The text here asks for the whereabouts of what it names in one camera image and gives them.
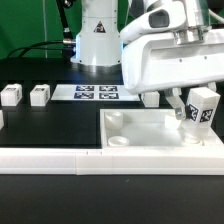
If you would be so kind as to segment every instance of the white box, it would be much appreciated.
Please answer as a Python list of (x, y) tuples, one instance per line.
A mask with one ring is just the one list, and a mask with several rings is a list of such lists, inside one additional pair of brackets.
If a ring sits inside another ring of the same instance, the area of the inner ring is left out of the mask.
[(190, 120), (195, 124), (211, 125), (220, 95), (207, 87), (194, 88), (190, 90), (187, 106), (190, 107)]
[(22, 99), (20, 84), (7, 85), (1, 92), (2, 106), (16, 106)]
[(145, 107), (159, 107), (160, 94), (158, 91), (141, 94)]
[(30, 92), (31, 106), (44, 107), (50, 99), (49, 85), (36, 85)]

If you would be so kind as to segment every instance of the warning label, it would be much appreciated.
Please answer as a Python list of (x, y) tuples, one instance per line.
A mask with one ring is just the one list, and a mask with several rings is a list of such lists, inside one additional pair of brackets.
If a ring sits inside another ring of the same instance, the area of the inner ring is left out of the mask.
[(94, 33), (106, 33), (106, 30), (104, 29), (103, 23), (99, 21), (97, 27), (94, 30)]

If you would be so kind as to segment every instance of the black tabletop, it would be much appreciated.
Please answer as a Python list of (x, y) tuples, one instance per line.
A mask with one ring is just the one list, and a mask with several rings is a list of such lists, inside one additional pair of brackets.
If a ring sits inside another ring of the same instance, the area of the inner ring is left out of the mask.
[(50, 85), (51, 95), (58, 84), (120, 85), (121, 72), (79, 72), (60, 59), (2, 60), (0, 71), (1, 90), (14, 83), (23, 88), (18, 106), (2, 107), (2, 147), (100, 148), (100, 109), (143, 107), (141, 102), (121, 101), (49, 101), (44, 108), (30, 106), (29, 94), (35, 85)]
[[(2, 60), (0, 77), (1, 90), (12, 83), (24, 90), (17, 107), (2, 108), (0, 147), (100, 148), (101, 108), (143, 108), (141, 102), (52, 101), (32, 108), (29, 92), (36, 84), (51, 90), (66, 83), (122, 84), (121, 74), (81, 73), (59, 59)], [(222, 115), (221, 103), (214, 125), (220, 136)], [(223, 176), (0, 176), (1, 224), (223, 222)]]

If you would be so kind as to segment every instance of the green wall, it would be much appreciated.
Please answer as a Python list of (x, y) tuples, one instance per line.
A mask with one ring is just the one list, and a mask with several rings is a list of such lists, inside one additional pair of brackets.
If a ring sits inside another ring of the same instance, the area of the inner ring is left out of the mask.
[[(127, 0), (118, 0), (118, 3), (118, 29), (120, 30), (126, 19)], [(81, 29), (81, 0), (76, 1), (71, 9), (66, 10), (66, 15), (70, 29), (76, 35)], [(1, 2), (0, 59), (19, 47), (27, 47), (45, 40), (62, 39), (62, 26), (55, 0)], [(45, 57), (45, 53), (32, 50), (26, 56)], [(60, 53), (48, 52), (48, 57), (60, 57)]]

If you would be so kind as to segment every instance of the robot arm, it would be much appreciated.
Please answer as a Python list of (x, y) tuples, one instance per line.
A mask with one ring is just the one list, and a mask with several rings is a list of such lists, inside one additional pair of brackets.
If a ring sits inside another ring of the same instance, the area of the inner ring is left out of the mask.
[(209, 30), (206, 1), (144, 5), (148, 12), (121, 31), (128, 43), (122, 53), (124, 86), (132, 94), (166, 91), (183, 119), (184, 105), (172, 90), (224, 80), (224, 29)]
[[(130, 43), (150, 33), (172, 31), (180, 43), (192, 42), (192, 36), (203, 41), (203, 32), (209, 27), (206, 1), (200, 0), (142, 0), (144, 14), (121, 31), (124, 43)], [(129, 1), (132, 7), (134, 0)]]

